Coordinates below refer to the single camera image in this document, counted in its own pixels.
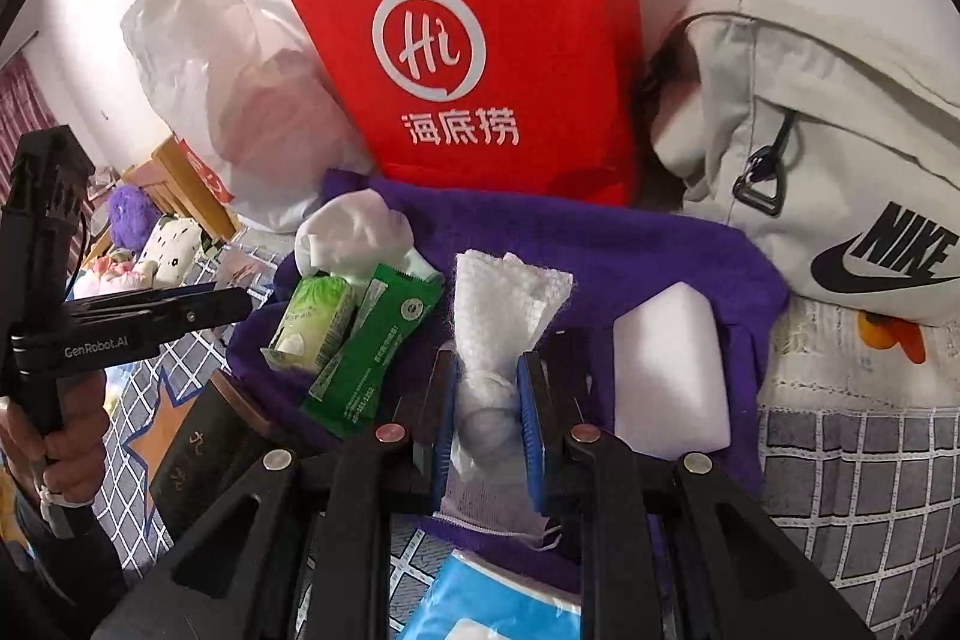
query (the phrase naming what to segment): orange flower print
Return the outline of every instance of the orange flower print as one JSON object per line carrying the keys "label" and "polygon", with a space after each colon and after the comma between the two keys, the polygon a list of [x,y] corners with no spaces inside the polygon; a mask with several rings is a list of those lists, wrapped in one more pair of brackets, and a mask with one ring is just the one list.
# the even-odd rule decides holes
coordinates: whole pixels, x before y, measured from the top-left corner
{"label": "orange flower print", "polygon": [[914,363],[926,361],[923,334],[920,326],[899,317],[878,316],[875,313],[856,314],[856,330],[863,343],[877,350],[889,350],[899,343],[906,357]]}

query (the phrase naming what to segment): gray checkered fabric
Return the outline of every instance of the gray checkered fabric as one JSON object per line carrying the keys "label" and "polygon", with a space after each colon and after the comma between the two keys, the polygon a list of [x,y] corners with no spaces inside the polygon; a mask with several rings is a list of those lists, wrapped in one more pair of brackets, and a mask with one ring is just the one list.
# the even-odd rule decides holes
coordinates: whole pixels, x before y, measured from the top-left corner
{"label": "gray checkered fabric", "polygon": [[909,637],[960,564],[958,418],[761,413],[764,508],[880,640]]}
{"label": "gray checkered fabric", "polygon": [[[277,267],[281,258],[259,247],[244,244],[243,237],[243,233],[238,235],[232,247],[261,259],[271,268]],[[200,258],[187,273],[184,285],[209,282],[216,271],[216,260]],[[260,278],[253,281],[250,293],[257,306],[270,295],[268,284],[269,281]],[[144,469],[124,448],[124,443],[148,423],[157,403],[161,375],[165,375],[169,381],[174,399],[184,398],[200,389],[215,369],[224,366],[224,345],[231,333],[232,327],[227,327],[226,333],[219,339],[206,330],[186,335],[176,344],[163,345],[156,359],[138,362],[114,410],[106,440],[107,477],[95,501],[94,510],[117,548],[130,581],[142,578],[150,565],[169,550],[172,543],[159,515],[153,513],[145,521],[147,486]],[[403,629],[450,551],[450,545],[425,535],[409,521],[395,519],[390,557],[391,637]],[[312,558],[307,563],[313,567]],[[307,586],[299,605],[296,618],[298,636],[309,606],[309,591]]]}

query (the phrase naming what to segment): wooden bed frame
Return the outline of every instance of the wooden bed frame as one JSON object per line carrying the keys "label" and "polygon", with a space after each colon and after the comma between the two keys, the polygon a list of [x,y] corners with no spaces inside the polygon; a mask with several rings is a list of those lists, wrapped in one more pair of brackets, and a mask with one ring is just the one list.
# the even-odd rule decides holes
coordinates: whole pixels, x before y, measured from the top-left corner
{"label": "wooden bed frame", "polygon": [[[149,161],[126,170],[121,179],[128,185],[136,185],[146,191],[160,212],[194,218],[215,242],[229,241],[240,229],[236,215],[224,208],[210,193],[173,137],[154,150]],[[107,230],[93,242],[83,264],[102,256],[109,250],[110,244],[107,226]]]}

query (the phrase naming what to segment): light green tissue package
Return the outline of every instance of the light green tissue package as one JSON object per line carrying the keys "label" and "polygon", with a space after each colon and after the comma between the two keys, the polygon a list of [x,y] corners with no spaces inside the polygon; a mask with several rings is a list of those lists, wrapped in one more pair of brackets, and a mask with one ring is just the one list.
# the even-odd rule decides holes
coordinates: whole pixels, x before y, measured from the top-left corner
{"label": "light green tissue package", "polygon": [[343,344],[355,309],[356,298],[342,277],[304,277],[270,345],[261,348],[267,364],[319,375]]}
{"label": "light green tissue package", "polygon": [[430,280],[381,263],[367,285],[350,337],[311,386],[301,410],[337,437],[373,422],[387,366],[443,295],[443,275]]}

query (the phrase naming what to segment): white foam block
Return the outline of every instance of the white foam block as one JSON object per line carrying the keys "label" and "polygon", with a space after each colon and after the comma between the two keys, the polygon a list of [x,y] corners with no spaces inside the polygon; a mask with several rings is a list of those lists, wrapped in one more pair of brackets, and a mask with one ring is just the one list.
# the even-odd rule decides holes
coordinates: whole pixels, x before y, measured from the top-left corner
{"label": "white foam block", "polygon": [[613,432],[674,459],[730,445],[720,343],[707,297],[677,283],[613,323]]}

